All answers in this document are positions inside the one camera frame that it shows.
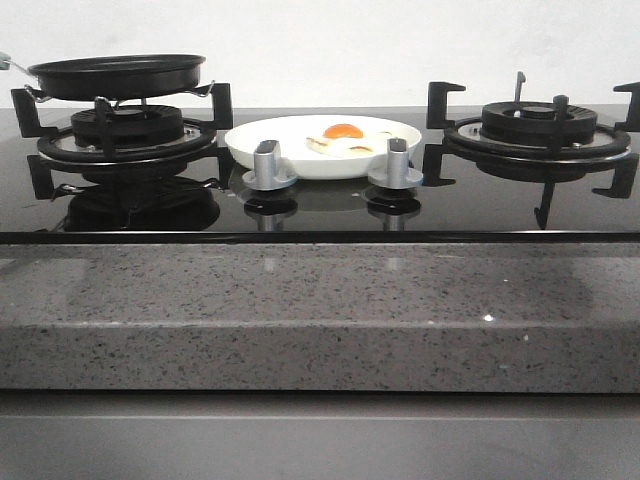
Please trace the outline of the white round plate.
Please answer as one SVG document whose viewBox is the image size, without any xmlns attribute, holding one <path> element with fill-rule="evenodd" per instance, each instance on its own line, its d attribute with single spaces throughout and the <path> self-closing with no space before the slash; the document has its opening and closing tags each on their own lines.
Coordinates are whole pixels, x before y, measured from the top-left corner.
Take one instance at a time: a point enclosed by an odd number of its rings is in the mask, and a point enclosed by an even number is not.
<svg viewBox="0 0 640 480">
<path fill-rule="evenodd" d="M 281 157 L 301 179 L 338 180 L 365 177 L 371 167 L 386 162 L 384 153 L 358 158 L 323 155 L 306 147 L 310 136 L 321 135 L 329 126 L 350 123 L 364 129 L 389 131 L 392 138 L 407 142 L 408 152 L 414 153 L 422 140 L 421 132 L 408 124 L 359 115 L 294 115 L 257 120 L 239 125 L 225 134 L 225 142 L 237 163 L 253 168 L 253 153 L 261 141 L 277 140 Z"/>
</svg>

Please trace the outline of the fried egg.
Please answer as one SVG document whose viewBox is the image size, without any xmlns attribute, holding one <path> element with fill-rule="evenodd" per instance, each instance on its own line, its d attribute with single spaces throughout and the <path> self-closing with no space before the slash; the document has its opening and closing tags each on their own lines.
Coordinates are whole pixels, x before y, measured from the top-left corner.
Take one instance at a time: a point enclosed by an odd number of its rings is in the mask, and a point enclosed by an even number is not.
<svg viewBox="0 0 640 480">
<path fill-rule="evenodd" d="M 329 126 L 321 135 L 305 140 L 306 147 L 332 157 L 358 158 L 384 153 L 393 137 L 389 131 L 364 129 L 350 123 Z"/>
</svg>

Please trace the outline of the black frying pan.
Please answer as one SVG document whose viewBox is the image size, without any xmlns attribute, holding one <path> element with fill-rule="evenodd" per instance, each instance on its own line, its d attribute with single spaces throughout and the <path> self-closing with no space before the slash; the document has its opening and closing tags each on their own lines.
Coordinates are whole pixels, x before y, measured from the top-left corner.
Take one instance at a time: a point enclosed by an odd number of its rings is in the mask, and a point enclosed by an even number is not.
<svg viewBox="0 0 640 480">
<path fill-rule="evenodd" d="M 195 54 L 120 55 L 47 62 L 28 67 L 26 73 L 55 99 L 130 100 L 195 88 L 205 61 Z"/>
</svg>

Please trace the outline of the silver stove knob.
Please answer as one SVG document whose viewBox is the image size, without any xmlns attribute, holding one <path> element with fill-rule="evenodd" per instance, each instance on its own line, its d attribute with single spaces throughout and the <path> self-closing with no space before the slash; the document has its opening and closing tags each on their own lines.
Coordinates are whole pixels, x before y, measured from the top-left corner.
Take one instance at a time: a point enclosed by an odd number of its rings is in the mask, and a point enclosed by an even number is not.
<svg viewBox="0 0 640 480">
<path fill-rule="evenodd" d="M 275 191 L 293 185 L 298 176 L 281 157 L 277 140 L 261 141 L 253 153 L 253 169 L 242 176 L 246 187 L 255 191 Z"/>
<path fill-rule="evenodd" d="M 371 168 L 368 181 L 391 190 L 410 189 L 422 184 L 423 174 L 409 166 L 409 152 L 405 139 L 390 138 L 387 141 L 386 164 Z"/>
</svg>

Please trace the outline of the black glass gas cooktop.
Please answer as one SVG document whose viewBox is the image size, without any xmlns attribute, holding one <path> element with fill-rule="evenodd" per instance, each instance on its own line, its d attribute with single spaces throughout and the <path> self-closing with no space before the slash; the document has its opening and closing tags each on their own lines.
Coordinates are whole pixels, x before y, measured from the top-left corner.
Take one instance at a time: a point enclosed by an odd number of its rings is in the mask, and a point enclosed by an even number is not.
<svg viewBox="0 0 640 480">
<path fill-rule="evenodd" d="M 509 171 L 425 131 L 413 157 L 425 182 L 386 193 L 365 179 L 248 190 L 221 147 L 172 177 L 96 185 L 56 171 L 1 113 L 5 244 L 635 242 L 639 158 L 603 170 Z"/>
</svg>

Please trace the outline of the black burner with pan support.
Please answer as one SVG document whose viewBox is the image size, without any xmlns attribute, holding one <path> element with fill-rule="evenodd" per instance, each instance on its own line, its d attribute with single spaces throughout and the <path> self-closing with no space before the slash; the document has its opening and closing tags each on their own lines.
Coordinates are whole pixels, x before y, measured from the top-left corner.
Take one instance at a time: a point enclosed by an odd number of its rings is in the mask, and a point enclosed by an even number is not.
<svg viewBox="0 0 640 480">
<path fill-rule="evenodd" d="M 29 86 L 11 91 L 21 135 L 37 140 L 27 157 L 38 199 L 71 195 L 53 184 L 53 171 L 80 174 L 97 184 L 134 184 L 171 177 L 189 163 L 217 153 L 218 134 L 233 127 L 231 87 L 213 82 L 191 92 L 212 100 L 211 120 L 187 118 L 176 107 L 122 106 L 96 97 L 93 107 L 74 113 L 66 128 L 40 124 L 36 103 L 45 94 Z"/>
</svg>

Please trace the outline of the grey cabinet front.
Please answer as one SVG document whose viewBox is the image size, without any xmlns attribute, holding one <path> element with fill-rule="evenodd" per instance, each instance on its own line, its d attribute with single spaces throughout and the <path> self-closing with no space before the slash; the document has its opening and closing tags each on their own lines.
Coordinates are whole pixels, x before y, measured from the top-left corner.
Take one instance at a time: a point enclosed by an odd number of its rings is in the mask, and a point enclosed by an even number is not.
<svg viewBox="0 0 640 480">
<path fill-rule="evenodd" d="M 635 396 L 1 397 L 5 479 L 635 479 Z"/>
</svg>

